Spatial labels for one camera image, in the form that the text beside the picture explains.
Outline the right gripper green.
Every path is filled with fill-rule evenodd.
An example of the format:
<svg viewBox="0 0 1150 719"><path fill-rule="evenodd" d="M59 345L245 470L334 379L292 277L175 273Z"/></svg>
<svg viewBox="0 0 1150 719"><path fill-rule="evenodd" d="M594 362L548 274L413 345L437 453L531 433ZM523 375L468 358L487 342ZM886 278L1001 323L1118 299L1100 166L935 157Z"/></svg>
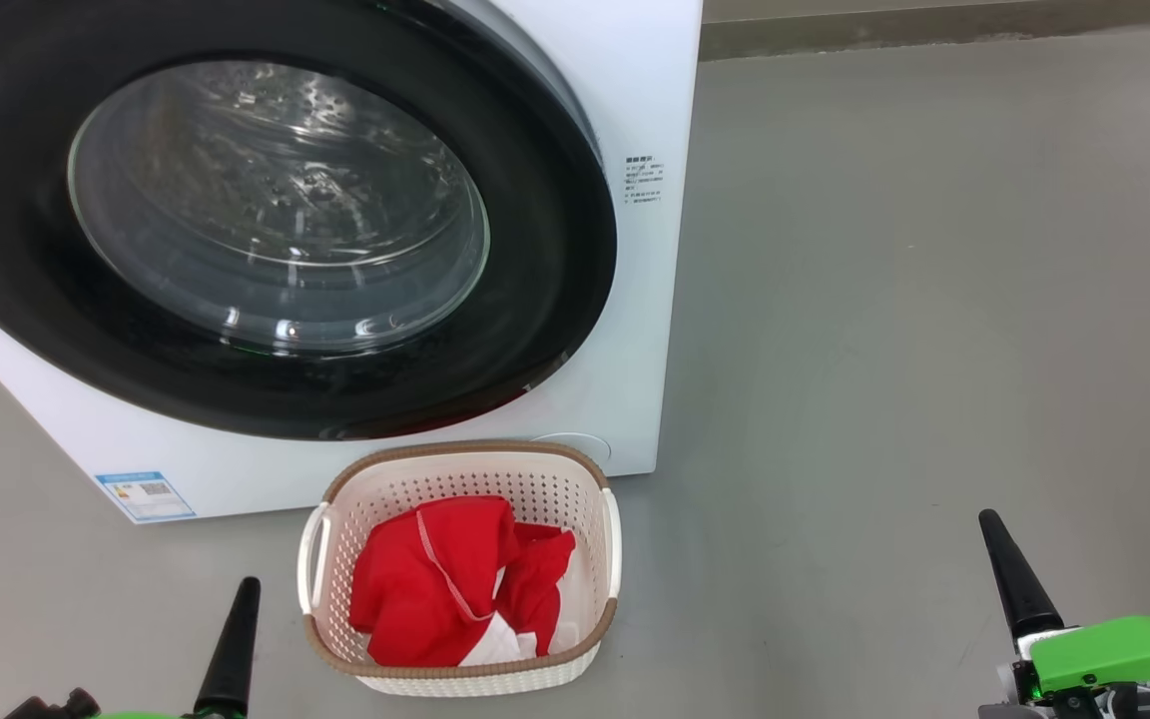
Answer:
<svg viewBox="0 0 1150 719"><path fill-rule="evenodd" d="M981 718L1150 718L1150 617L1066 628L1021 546L994 508L977 513L1018 658L1003 699Z"/></svg>

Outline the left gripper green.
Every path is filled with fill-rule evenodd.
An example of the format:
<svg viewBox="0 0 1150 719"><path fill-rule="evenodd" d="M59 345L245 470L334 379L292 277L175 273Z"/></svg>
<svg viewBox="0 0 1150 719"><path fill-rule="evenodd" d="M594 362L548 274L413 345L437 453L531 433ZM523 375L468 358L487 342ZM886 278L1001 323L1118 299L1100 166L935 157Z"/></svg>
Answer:
<svg viewBox="0 0 1150 719"><path fill-rule="evenodd" d="M250 716L261 595L259 578L241 579L212 653L193 713L169 716L151 711L115 711L93 716L93 719L246 719Z"/></svg>

